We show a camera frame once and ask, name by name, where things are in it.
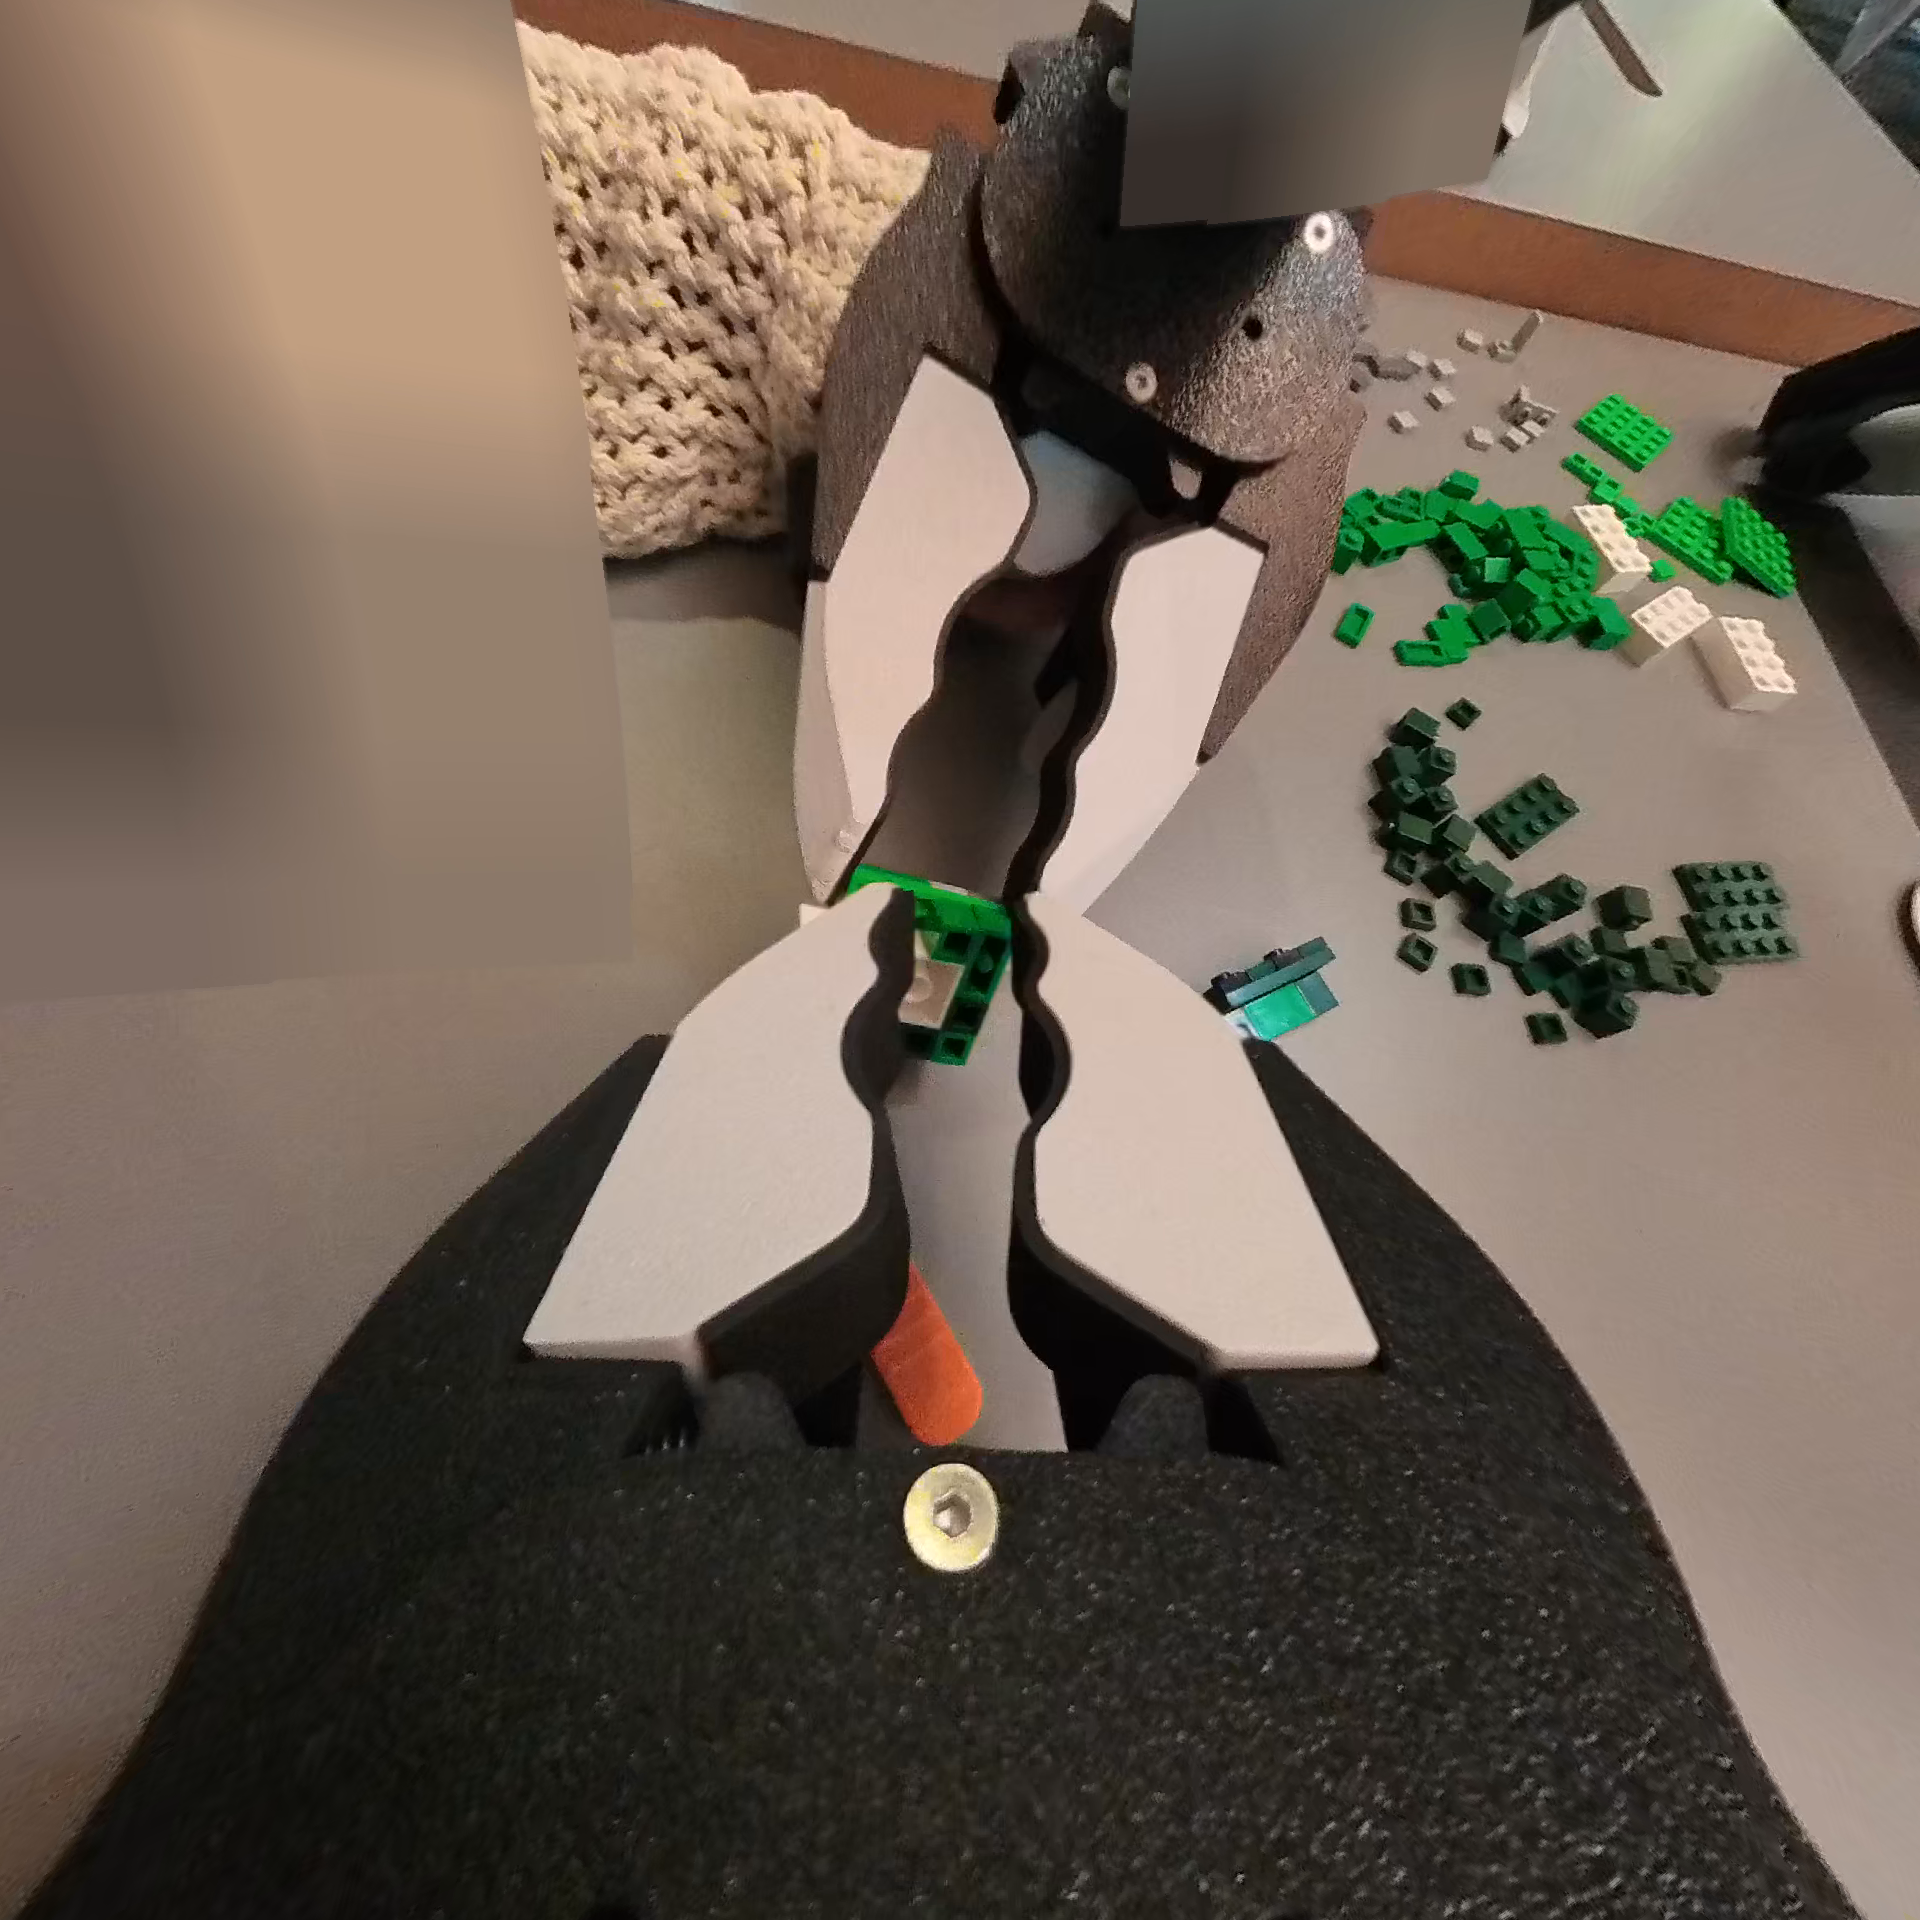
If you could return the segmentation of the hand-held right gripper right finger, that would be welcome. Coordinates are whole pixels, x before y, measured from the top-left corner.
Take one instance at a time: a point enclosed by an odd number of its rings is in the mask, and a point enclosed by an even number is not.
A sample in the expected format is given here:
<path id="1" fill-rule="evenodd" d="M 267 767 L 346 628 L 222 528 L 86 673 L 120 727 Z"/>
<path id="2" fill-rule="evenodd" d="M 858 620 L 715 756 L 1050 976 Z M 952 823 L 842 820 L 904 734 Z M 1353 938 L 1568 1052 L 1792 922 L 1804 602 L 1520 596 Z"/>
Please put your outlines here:
<path id="1" fill-rule="evenodd" d="M 1337 1374 L 1381 1341 L 1249 1052 L 1212 1002 L 1091 922 L 1016 906 L 1010 1308 L 1062 1412 L 1145 1375 Z"/>

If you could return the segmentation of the pile of dark green lego pieces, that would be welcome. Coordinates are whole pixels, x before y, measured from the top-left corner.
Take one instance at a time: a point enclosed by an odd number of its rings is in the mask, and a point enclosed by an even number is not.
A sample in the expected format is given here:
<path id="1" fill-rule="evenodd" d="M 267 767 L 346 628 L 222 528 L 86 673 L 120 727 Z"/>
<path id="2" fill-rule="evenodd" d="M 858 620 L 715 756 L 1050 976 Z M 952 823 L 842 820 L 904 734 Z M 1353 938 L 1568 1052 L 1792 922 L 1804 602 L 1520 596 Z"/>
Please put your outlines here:
<path id="1" fill-rule="evenodd" d="M 1645 887 L 1598 887 L 1572 870 L 1520 874 L 1522 856 L 1563 828 L 1517 858 L 1499 856 L 1472 816 L 1520 782 L 1481 805 L 1459 794 L 1451 734 L 1476 719 L 1481 709 L 1468 698 L 1404 709 L 1368 762 L 1371 844 L 1381 874 L 1400 888 L 1400 964 L 1445 973 L 1451 993 L 1469 1000 L 1508 981 L 1524 998 L 1522 1026 L 1537 1048 L 1574 1033 L 1632 1033 L 1648 998 L 1716 997 L 1723 969 L 1702 961 L 1683 927 L 1654 927 Z"/>

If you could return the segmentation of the small dark green lego plate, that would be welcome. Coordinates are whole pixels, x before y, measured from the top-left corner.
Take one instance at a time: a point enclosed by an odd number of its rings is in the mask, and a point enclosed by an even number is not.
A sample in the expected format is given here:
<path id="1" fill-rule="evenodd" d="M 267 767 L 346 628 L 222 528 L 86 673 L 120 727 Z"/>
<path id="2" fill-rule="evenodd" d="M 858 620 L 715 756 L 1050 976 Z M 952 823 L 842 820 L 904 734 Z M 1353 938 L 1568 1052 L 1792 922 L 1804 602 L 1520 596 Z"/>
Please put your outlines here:
<path id="1" fill-rule="evenodd" d="M 1505 858 L 1517 858 L 1566 828 L 1577 802 L 1549 774 L 1533 774 L 1476 812 L 1474 824 Z"/>

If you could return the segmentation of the small dark green lego assembly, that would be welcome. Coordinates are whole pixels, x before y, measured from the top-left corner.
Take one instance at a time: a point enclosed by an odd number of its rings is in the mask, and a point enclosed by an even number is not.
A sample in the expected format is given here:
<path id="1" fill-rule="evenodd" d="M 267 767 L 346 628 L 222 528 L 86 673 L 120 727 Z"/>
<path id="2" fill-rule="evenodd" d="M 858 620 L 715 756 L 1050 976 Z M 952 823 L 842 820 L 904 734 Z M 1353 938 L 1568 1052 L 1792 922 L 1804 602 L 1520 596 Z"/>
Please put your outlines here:
<path id="1" fill-rule="evenodd" d="M 1332 959 L 1322 937 L 1270 948 L 1245 969 L 1216 973 L 1202 997 L 1242 1039 L 1275 1042 L 1337 1008 L 1326 981 Z"/>

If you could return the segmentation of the person's left forearm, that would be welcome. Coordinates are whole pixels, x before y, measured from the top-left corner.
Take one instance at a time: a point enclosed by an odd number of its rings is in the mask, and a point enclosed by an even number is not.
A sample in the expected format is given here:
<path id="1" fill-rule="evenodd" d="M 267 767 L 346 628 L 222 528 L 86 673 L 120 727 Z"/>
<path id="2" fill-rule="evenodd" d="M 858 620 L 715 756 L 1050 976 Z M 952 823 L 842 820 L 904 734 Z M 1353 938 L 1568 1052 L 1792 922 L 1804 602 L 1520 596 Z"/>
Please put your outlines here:
<path id="1" fill-rule="evenodd" d="M 848 289 L 929 154 L 702 48 L 516 33 L 604 557 L 784 533 Z"/>

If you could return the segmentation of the large bright green lego plate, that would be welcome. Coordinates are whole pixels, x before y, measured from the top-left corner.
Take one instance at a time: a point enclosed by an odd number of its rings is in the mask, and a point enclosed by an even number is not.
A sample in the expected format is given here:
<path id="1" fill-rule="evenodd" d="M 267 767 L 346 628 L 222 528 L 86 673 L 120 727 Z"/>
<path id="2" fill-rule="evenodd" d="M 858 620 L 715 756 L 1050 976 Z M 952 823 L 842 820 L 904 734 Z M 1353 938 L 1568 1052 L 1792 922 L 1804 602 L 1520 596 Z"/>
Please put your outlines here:
<path id="1" fill-rule="evenodd" d="M 1574 431 L 1614 462 L 1644 472 L 1674 442 L 1674 430 L 1621 392 L 1606 392 L 1574 418 Z"/>

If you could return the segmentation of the green and white lego assembly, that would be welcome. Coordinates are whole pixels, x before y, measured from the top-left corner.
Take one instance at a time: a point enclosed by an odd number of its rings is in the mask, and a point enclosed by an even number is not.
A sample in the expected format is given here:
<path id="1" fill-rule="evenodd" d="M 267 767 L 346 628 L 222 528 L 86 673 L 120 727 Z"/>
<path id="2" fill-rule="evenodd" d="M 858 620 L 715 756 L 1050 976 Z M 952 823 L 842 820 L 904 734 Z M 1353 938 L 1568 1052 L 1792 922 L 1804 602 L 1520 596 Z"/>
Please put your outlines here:
<path id="1" fill-rule="evenodd" d="M 1012 958 L 1009 906 L 942 880 L 858 863 L 848 892 L 870 885 L 914 898 L 914 973 L 898 1015 L 905 1052 L 965 1066 Z"/>

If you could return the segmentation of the pile of bright green lego pieces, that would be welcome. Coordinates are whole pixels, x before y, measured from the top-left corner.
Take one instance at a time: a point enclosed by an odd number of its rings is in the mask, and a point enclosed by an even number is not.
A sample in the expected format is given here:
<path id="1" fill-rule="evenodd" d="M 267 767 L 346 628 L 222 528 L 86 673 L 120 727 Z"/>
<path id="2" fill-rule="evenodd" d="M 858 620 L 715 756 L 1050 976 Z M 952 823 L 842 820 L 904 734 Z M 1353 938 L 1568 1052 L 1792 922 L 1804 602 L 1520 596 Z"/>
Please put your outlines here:
<path id="1" fill-rule="evenodd" d="M 1581 454 L 1563 468 L 1586 486 L 1581 501 L 1611 503 L 1641 541 L 1648 513 L 1611 474 Z M 1621 596 L 1593 590 L 1598 556 L 1561 512 L 1531 503 L 1506 508 L 1480 490 L 1469 470 L 1451 470 L 1438 486 L 1357 488 L 1342 504 L 1330 570 L 1382 568 L 1411 553 L 1428 553 L 1448 576 L 1448 599 L 1422 631 L 1401 638 L 1393 655 L 1411 666 L 1453 666 L 1484 645 L 1574 640 L 1596 653 L 1614 650 L 1632 607 L 1675 584 L 1674 565 L 1651 557 L 1651 581 Z"/>

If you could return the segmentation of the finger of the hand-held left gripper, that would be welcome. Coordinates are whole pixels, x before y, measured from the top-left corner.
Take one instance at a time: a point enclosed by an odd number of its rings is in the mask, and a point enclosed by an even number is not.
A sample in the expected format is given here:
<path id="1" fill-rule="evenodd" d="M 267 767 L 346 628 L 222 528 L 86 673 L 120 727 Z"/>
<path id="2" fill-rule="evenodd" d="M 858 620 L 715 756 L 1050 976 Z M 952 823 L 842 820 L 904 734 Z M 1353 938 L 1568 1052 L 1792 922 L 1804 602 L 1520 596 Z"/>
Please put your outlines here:
<path id="1" fill-rule="evenodd" d="M 1050 431 L 1016 439 L 996 398 L 924 354 L 829 562 L 829 888 L 889 802 L 891 762 L 976 586 L 1048 578 L 1125 516 L 1125 474 Z"/>
<path id="2" fill-rule="evenodd" d="M 1196 777 L 1259 570 L 1262 545 L 1233 533 L 1152 535 L 1122 551 L 1040 762 L 1012 895 L 1084 910 L 1161 828 Z"/>

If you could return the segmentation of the orange ribbed stick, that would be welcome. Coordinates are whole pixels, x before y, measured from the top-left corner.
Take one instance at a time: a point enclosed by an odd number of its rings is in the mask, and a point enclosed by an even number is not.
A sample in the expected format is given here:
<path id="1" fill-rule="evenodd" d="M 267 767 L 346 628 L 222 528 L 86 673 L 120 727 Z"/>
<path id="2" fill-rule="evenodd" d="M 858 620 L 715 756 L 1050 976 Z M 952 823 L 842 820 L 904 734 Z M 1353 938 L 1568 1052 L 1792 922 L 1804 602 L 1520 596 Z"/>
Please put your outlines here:
<path id="1" fill-rule="evenodd" d="M 900 1311 L 870 1349 L 870 1367 L 913 1440 L 947 1449 L 976 1426 L 986 1386 L 917 1263 L 905 1269 Z"/>

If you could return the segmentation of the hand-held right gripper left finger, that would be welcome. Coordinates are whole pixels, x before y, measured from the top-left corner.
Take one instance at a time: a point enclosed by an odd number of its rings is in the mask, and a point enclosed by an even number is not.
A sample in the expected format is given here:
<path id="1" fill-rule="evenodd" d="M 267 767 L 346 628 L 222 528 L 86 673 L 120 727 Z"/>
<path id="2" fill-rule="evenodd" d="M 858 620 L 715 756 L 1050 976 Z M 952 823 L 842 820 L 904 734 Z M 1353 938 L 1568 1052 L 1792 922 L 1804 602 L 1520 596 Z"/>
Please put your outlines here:
<path id="1" fill-rule="evenodd" d="M 523 1330 L 533 1354 L 780 1384 L 864 1361 L 905 1301 L 888 1095 L 914 912 L 864 887 L 684 1016 Z"/>

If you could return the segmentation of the group of small grey lego pieces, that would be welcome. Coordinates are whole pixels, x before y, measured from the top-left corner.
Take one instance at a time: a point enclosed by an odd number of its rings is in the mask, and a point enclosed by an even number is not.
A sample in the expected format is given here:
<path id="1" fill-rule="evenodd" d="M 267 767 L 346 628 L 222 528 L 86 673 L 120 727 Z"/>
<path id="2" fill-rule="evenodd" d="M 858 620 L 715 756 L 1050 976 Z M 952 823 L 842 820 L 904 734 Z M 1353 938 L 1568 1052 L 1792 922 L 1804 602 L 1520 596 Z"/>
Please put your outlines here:
<path id="1" fill-rule="evenodd" d="M 1461 326 L 1445 352 L 1360 342 L 1349 392 L 1393 441 L 1441 434 L 1469 449 L 1531 447 L 1568 416 L 1524 378 L 1546 325 L 1546 310 L 1531 305 L 1513 319 Z"/>

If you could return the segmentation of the large dark green lego plate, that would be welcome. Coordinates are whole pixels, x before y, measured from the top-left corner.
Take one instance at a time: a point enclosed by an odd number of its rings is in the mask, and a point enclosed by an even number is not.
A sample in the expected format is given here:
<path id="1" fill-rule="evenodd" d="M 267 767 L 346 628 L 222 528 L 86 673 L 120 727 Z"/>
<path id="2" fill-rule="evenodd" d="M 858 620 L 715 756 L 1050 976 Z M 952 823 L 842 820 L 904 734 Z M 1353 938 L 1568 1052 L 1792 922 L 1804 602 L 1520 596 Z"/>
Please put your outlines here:
<path id="1" fill-rule="evenodd" d="M 1789 925 L 1789 901 L 1762 858 L 1683 861 L 1670 877 L 1686 904 L 1684 937 L 1716 967 L 1777 964 L 1802 958 Z"/>

